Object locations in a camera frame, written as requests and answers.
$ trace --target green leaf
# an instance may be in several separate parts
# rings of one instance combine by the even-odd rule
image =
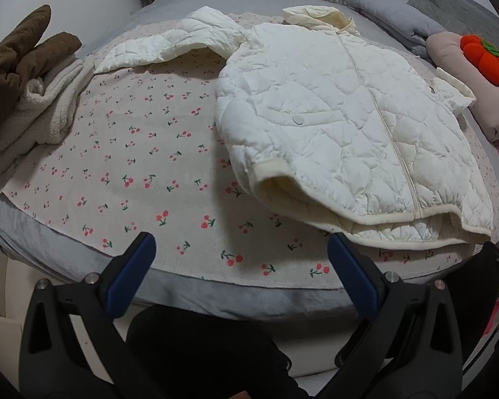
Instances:
[[[490,54],[494,55],[495,57],[499,57],[499,49],[495,47],[495,45],[490,44],[489,42],[482,41],[482,46],[486,51],[488,51]]]

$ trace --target metal screw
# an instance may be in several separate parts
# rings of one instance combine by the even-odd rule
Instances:
[[[399,275],[394,271],[387,271],[384,274],[384,277],[391,284],[395,284],[395,282],[399,282],[399,279],[400,279]]]
[[[37,289],[45,289],[46,287],[48,287],[48,285],[50,285],[50,281],[46,278],[44,279],[41,279],[37,282],[37,284],[35,285],[35,287]]]
[[[434,281],[434,286],[437,287],[440,291],[445,290],[445,282],[442,279],[436,279]]]
[[[85,279],[84,281],[87,283],[87,284],[96,284],[96,282],[98,282],[98,279],[100,278],[100,275],[98,273],[89,273],[85,276]]]

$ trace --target pink pillow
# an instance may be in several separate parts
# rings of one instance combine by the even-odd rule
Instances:
[[[491,84],[460,49],[459,34],[444,31],[429,36],[425,47],[434,63],[466,84],[477,97],[469,109],[487,139],[499,139],[499,87]]]

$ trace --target gray bed sheet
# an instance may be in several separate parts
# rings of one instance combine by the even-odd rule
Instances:
[[[123,25],[115,26],[112,31],[85,46],[79,54],[94,53],[137,25],[180,19],[202,6],[210,6],[224,13],[252,12],[259,15],[281,16],[283,8],[300,5],[336,6],[346,16],[354,17],[357,29],[364,38],[406,51],[399,42],[358,13],[344,6],[319,0],[156,0],[134,14],[131,19],[128,18]],[[480,132],[476,124],[474,129]],[[487,153],[494,163],[495,149],[481,132],[478,134],[481,142],[485,142],[485,147],[490,148],[487,149]],[[494,169],[499,176],[499,166],[494,165]],[[111,259],[40,224],[16,208],[4,195],[0,195],[0,251],[65,281],[78,281],[89,272],[102,271]],[[426,282],[430,279],[432,278],[422,277],[417,281]],[[351,300],[343,289],[238,286],[152,269],[146,275],[136,297],[146,302],[230,319],[252,318],[273,321],[324,318],[354,313]]]

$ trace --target orange pumpkin plush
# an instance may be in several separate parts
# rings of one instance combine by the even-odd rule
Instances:
[[[462,36],[460,49],[492,84],[499,86],[499,50],[475,34]]]

